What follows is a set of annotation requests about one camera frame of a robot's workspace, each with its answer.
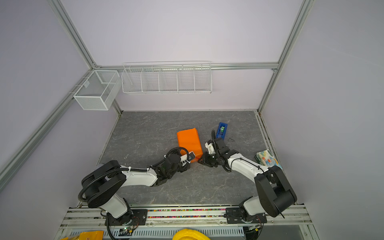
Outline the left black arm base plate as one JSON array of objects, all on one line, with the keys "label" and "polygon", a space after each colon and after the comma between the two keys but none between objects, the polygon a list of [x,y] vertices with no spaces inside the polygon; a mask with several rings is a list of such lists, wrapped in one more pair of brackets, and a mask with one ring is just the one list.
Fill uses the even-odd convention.
[{"label": "left black arm base plate", "polygon": [[120,218],[115,219],[111,214],[107,214],[105,226],[107,222],[109,226],[144,226],[148,216],[147,209],[133,209],[125,213]]}]

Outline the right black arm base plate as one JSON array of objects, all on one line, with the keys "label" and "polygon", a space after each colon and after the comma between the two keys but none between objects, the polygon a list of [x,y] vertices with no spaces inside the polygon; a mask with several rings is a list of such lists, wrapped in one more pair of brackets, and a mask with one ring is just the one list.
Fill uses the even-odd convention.
[{"label": "right black arm base plate", "polygon": [[241,207],[226,208],[224,217],[228,224],[265,224],[267,218],[265,214],[250,215]]}]

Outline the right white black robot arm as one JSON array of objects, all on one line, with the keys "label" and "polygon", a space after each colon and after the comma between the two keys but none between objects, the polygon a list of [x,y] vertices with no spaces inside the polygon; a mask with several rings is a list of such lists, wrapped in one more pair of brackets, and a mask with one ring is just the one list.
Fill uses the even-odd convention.
[{"label": "right white black robot arm", "polygon": [[210,168],[221,166],[228,173],[238,172],[256,185],[257,196],[239,204],[238,219],[249,223],[257,215],[265,213],[277,217],[296,203],[297,195],[280,167],[267,167],[247,159],[240,152],[226,146],[222,138],[216,137],[215,131],[211,132],[211,137],[205,143],[207,151],[198,163]]}]

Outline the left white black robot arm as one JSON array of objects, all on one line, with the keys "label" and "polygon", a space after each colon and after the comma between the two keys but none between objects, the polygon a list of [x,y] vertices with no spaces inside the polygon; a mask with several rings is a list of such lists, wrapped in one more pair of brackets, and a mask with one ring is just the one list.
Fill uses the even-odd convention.
[{"label": "left white black robot arm", "polygon": [[168,151],[164,158],[145,169],[125,167],[112,160],[84,177],[78,200],[89,208],[107,213],[107,223],[128,225],[136,218],[128,201],[118,196],[119,189],[128,186],[157,187],[165,184],[176,173],[185,172],[195,159],[194,152],[183,147]]}]

